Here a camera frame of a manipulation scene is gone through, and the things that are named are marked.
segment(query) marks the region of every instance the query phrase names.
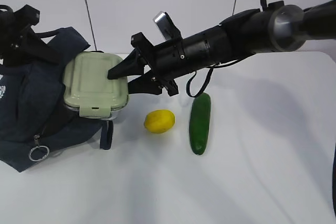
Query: cucumber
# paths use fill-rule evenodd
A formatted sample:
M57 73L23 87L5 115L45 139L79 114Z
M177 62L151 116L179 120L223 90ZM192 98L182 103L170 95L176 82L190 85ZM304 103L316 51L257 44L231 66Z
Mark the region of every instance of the cucumber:
M190 146L196 155L202 155L206 149L209 135L211 99L207 93L195 98L189 121Z

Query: lemon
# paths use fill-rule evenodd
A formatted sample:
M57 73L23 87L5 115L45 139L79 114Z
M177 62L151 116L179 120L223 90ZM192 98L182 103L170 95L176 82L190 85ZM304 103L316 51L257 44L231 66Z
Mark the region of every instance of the lemon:
M175 124L175 115L169 110L155 110L146 116L144 126L152 133L161 134Z

